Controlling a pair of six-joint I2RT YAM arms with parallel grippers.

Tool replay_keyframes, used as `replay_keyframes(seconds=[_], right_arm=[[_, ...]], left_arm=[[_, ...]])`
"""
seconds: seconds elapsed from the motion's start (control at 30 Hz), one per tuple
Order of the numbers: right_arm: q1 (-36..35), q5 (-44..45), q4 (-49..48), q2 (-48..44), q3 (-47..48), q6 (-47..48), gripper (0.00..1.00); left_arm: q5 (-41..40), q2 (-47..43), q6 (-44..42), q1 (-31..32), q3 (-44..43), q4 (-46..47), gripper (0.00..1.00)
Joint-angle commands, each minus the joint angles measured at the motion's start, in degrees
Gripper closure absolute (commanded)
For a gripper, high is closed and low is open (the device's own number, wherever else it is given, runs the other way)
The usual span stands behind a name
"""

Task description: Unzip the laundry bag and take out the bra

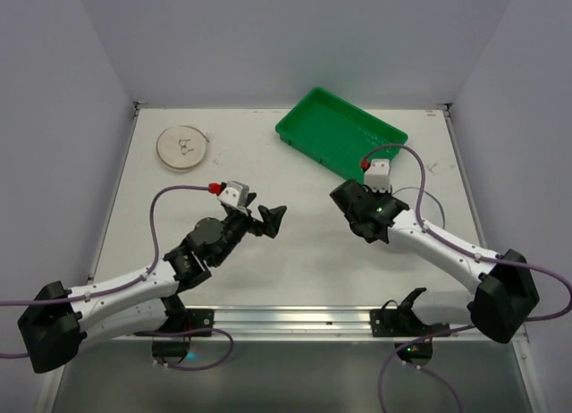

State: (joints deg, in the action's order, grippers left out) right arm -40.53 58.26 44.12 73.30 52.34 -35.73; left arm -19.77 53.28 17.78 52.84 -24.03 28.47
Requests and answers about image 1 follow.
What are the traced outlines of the white mesh laundry bag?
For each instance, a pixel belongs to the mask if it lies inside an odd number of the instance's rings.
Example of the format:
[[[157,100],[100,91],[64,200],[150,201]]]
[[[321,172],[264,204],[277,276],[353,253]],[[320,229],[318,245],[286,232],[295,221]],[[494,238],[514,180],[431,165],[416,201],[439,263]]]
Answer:
[[[407,203],[416,211],[419,188],[414,186],[403,187],[393,191],[393,196]],[[446,214],[441,201],[431,192],[425,190],[420,207],[421,216],[442,229],[446,228]]]

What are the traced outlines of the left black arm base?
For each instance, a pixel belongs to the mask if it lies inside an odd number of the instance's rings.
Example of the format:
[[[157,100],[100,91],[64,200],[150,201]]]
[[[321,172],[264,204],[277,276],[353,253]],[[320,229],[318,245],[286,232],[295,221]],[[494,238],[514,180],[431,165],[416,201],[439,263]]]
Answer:
[[[184,308],[173,316],[157,331],[151,344],[153,359],[161,363],[179,365],[190,354],[191,338],[189,334],[174,337],[170,333],[183,333],[194,329],[210,329],[214,324],[215,312],[210,308]]]

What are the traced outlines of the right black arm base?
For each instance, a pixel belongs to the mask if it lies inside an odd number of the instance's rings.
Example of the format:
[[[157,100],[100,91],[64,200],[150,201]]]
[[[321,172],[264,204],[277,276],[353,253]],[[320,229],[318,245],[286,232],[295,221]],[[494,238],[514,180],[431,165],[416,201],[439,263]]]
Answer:
[[[426,288],[415,288],[400,303],[394,299],[386,301],[380,308],[369,311],[369,324],[374,337],[420,337],[422,335],[449,330],[445,323],[427,324],[414,314],[413,306],[427,292]],[[431,340],[419,342],[398,353],[398,357],[414,366],[426,366],[433,356]]]

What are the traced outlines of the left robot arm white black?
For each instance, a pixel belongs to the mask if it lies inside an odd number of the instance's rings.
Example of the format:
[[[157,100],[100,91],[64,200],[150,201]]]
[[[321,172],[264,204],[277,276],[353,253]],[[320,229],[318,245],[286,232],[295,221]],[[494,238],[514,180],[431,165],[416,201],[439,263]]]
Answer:
[[[277,236],[287,208],[260,206],[259,219],[227,207],[222,220],[207,217],[149,268],[106,282],[40,289],[17,321],[32,366],[43,374],[80,351],[130,333],[179,333],[186,323],[179,293],[211,277],[245,235]]]

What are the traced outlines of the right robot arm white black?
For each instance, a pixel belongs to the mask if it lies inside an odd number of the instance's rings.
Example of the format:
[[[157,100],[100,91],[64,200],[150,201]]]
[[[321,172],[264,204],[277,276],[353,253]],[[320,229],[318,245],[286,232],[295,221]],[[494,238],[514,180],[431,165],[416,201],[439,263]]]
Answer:
[[[350,230],[368,243],[381,241],[415,253],[463,286],[463,291],[416,288],[398,306],[403,332],[422,334],[472,325],[489,339],[507,343],[540,297],[526,259],[478,247],[427,221],[407,203],[355,180],[330,194]]]

